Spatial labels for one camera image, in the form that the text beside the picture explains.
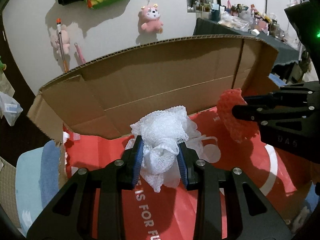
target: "clear plastic package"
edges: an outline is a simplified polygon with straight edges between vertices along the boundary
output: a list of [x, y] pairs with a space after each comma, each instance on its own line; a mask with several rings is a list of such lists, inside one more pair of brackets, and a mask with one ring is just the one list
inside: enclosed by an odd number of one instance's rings
[[0, 116], [4, 115], [10, 126], [14, 125], [22, 111], [22, 107], [14, 98], [0, 92]]
[[248, 21], [242, 20], [236, 16], [231, 16], [228, 12], [224, 12], [221, 15], [221, 20], [218, 23], [243, 32], [247, 32], [250, 28], [250, 23]]

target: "pink plush toy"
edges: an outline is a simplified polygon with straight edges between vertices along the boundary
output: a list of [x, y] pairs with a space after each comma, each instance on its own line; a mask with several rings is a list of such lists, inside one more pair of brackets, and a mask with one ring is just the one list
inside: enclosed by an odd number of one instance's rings
[[142, 7], [141, 16], [144, 20], [144, 24], [141, 25], [141, 29], [150, 33], [157, 32], [162, 33], [163, 22], [160, 21], [160, 14], [158, 12], [158, 5], [154, 4], [153, 7]]
[[[69, 54], [70, 38], [66, 31], [66, 28], [67, 27], [65, 25], [61, 25], [62, 48], [64, 54]], [[50, 39], [52, 47], [57, 49], [57, 53], [60, 54], [59, 40], [57, 34], [52, 34]]]

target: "metal screw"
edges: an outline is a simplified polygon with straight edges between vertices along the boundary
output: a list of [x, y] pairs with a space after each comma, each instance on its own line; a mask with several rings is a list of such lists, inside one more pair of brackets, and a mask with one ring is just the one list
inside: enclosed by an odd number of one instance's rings
[[234, 168], [233, 173], [236, 175], [240, 175], [242, 173], [242, 170], [240, 168]]
[[122, 166], [124, 164], [123, 160], [115, 160], [115, 166]]
[[196, 164], [197, 164], [198, 166], [204, 166], [204, 165], [205, 165], [205, 161], [202, 160], [202, 159], [199, 159], [199, 160], [196, 161]]
[[286, 223], [287, 226], [291, 224], [291, 220], [290, 219], [285, 219], [284, 222]]
[[84, 174], [87, 173], [87, 169], [86, 169], [86, 168], [81, 168], [81, 169], [78, 170], [78, 173], [79, 173], [80, 175], [84, 175]]

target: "light blue towel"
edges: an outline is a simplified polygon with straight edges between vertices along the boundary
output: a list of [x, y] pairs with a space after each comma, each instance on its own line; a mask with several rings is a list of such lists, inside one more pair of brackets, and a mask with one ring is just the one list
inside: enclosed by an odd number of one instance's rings
[[42, 150], [43, 147], [25, 152], [17, 162], [16, 201], [24, 236], [43, 210], [39, 184]]
[[16, 201], [22, 233], [26, 236], [43, 208], [59, 191], [60, 150], [50, 141], [23, 153], [17, 163]]

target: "cardboard box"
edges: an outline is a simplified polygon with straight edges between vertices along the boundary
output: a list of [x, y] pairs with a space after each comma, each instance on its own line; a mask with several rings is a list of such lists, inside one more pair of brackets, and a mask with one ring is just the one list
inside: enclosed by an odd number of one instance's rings
[[277, 51], [255, 37], [208, 35], [125, 49], [69, 71], [40, 88], [28, 117], [62, 141], [73, 132], [114, 139], [156, 110], [183, 105], [193, 114], [230, 88], [276, 89], [268, 75]]

